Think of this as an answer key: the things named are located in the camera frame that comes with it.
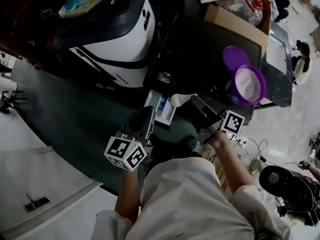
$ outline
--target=person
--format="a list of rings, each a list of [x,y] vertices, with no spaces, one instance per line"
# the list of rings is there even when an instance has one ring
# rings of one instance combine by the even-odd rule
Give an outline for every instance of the person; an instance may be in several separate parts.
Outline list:
[[[313,175],[313,177],[315,177],[315,179],[320,182],[320,170],[311,166],[309,162],[302,160],[299,162],[298,167],[301,170],[308,170]]]
[[[309,162],[302,160],[299,162],[298,167],[301,170],[308,170],[320,182],[320,170],[311,166]],[[293,212],[289,214],[289,217],[304,223],[305,226],[316,227],[320,222],[320,204],[317,204],[312,211]]]
[[[300,56],[292,57],[292,82],[297,85],[303,85],[309,78],[312,72],[312,60],[310,58],[310,47],[306,42],[296,41],[296,46]]]
[[[278,9],[279,15],[274,19],[275,23],[279,23],[281,20],[289,16],[289,12],[286,8],[289,7],[289,0],[274,0]]]
[[[169,159],[149,171],[141,202],[138,171],[125,171],[114,211],[96,215],[91,239],[292,240],[289,225],[266,208],[226,133],[216,133],[210,145],[233,193],[232,202],[220,186],[214,165],[189,150],[189,157]],[[161,152],[166,156],[171,150]]]

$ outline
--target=wire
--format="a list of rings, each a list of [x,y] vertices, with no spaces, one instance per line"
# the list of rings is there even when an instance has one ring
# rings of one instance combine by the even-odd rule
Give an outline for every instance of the wire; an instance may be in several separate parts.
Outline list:
[[[274,199],[275,199],[276,205],[277,205],[277,206],[281,206],[281,203],[280,203],[278,197],[275,196]]]
[[[262,126],[262,125],[265,123],[265,118],[262,116],[262,114],[260,114],[260,110],[258,110],[258,114],[259,114],[260,117],[262,118],[263,122],[262,122],[258,127],[254,126],[254,125],[251,125],[251,124],[248,124],[248,126],[251,126],[251,127],[253,127],[253,128],[259,129],[260,126]]]
[[[284,163],[284,164],[281,165],[281,166],[289,165],[289,164],[294,164],[294,165],[298,166],[298,164],[297,164],[296,162],[286,162],[286,163]]]
[[[248,155],[248,157],[249,157],[249,159],[250,159],[250,168],[251,168],[251,166],[252,166],[252,159],[251,159],[251,157],[250,157],[250,155],[249,155],[249,152],[248,152],[247,148],[245,147],[244,149],[245,149],[246,154]]]
[[[264,151],[264,150],[268,147],[268,145],[269,145],[268,141],[267,141],[266,139],[263,139],[263,140],[260,142],[259,145],[257,144],[257,142],[256,142],[253,138],[248,138],[247,141],[253,141],[253,142],[255,143],[256,147],[258,148],[258,154],[256,155],[255,158],[257,159],[258,156],[260,156],[260,158],[263,157],[261,152]],[[265,146],[262,150],[260,150],[260,146],[261,146],[261,144],[262,144],[264,141],[266,142],[266,146]]]
[[[265,158],[262,156],[262,151],[264,151],[264,150],[268,147],[268,145],[269,145],[269,143],[268,143],[268,141],[267,141],[266,139],[263,139],[263,140],[260,142],[259,145],[257,144],[257,142],[256,142],[253,138],[248,138],[247,140],[248,140],[248,141],[253,141],[253,142],[255,143],[256,147],[258,148],[258,154],[256,155],[255,159],[258,159],[258,156],[259,156],[259,157],[260,157],[260,160],[261,160],[263,163],[267,162],[267,163],[272,164],[272,165],[274,165],[274,166],[278,166],[277,164],[268,161],[267,159],[265,159]],[[262,144],[263,142],[266,142],[266,146],[265,146],[263,149],[260,149],[260,146],[261,146],[261,144]]]
[[[209,162],[212,162],[213,160],[211,161],[211,159],[212,159],[212,158],[215,158],[215,157],[217,157],[216,153],[214,153],[213,156],[211,156],[208,161],[209,161]]]

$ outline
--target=hand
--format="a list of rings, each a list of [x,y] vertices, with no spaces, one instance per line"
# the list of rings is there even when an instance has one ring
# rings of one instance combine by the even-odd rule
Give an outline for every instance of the hand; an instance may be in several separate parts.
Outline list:
[[[219,149],[224,148],[225,146],[231,146],[231,142],[224,131],[219,131],[214,135],[214,139],[211,141],[210,145],[217,152]]]
[[[307,161],[300,161],[299,164],[298,164],[298,167],[301,169],[301,170],[308,170],[309,169],[309,166],[310,166],[310,163],[308,163]]]

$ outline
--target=white machine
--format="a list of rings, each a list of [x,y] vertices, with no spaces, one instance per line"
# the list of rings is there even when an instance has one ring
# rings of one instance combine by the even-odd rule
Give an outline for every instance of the white machine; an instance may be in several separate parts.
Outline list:
[[[148,0],[106,0],[86,15],[62,19],[51,46],[69,49],[120,86],[143,86],[156,57],[158,31]]]

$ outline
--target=purple lid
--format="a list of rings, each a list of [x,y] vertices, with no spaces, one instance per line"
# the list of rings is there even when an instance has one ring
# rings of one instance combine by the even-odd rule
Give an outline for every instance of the purple lid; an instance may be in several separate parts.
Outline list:
[[[222,52],[222,59],[228,70],[235,71],[241,65],[250,64],[246,53],[236,46],[228,46]]]

